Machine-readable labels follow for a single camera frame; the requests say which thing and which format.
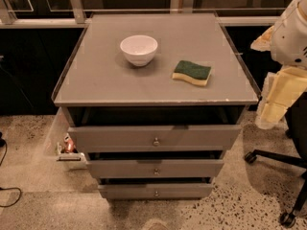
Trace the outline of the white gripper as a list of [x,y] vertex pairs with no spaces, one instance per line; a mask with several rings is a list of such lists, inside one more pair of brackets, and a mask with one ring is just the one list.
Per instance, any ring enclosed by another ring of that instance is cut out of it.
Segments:
[[272,59],[283,64],[276,74],[268,73],[258,104],[255,124],[271,129],[307,89],[307,0],[294,0],[273,27],[250,45],[255,51],[271,50]]

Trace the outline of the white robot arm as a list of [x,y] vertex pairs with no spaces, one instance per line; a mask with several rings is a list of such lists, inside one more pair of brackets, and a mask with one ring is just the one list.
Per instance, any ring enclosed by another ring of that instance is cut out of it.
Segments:
[[307,0],[293,0],[250,48],[270,51],[282,67],[265,77],[255,124],[271,129],[307,89]]

